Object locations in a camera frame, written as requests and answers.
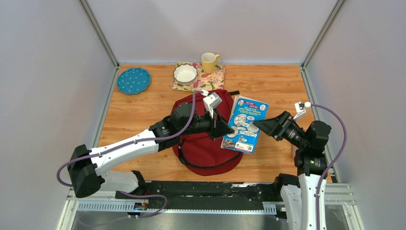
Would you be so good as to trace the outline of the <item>blue comic book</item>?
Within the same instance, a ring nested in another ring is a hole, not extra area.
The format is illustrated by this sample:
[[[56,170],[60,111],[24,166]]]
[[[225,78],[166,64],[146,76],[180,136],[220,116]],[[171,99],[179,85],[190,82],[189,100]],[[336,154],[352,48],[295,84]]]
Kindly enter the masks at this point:
[[[252,155],[260,134],[254,122],[265,119],[268,108],[265,102],[237,96],[228,122],[234,132],[223,137],[221,148]]]

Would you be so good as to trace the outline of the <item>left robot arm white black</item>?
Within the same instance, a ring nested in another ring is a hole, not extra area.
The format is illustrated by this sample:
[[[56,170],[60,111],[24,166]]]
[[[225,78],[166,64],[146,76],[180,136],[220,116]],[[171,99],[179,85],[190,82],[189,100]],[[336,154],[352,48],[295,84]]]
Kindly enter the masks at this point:
[[[206,133],[215,140],[233,132],[217,109],[198,115],[192,103],[182,103],[131,138],[99,148],[88,149],[84,144],[75,147],[67,164],[71,187],[76,197],[88,197],[107,184],[102,175],[121,163],[171,148],[185,135]]]

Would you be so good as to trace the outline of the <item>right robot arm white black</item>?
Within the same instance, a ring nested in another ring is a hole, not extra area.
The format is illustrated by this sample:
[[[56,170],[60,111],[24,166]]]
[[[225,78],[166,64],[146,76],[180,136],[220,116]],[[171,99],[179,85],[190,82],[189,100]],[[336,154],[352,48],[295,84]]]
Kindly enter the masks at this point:
[[[287,111],[253,124],[276,141],[286,140],[297,148],[294,157],[297,175],[281,173],[273,187],[275,198],[284,202],[289,229],[325,230],[327,160],[324,150],[331,127],[316,120],[304,130]]]

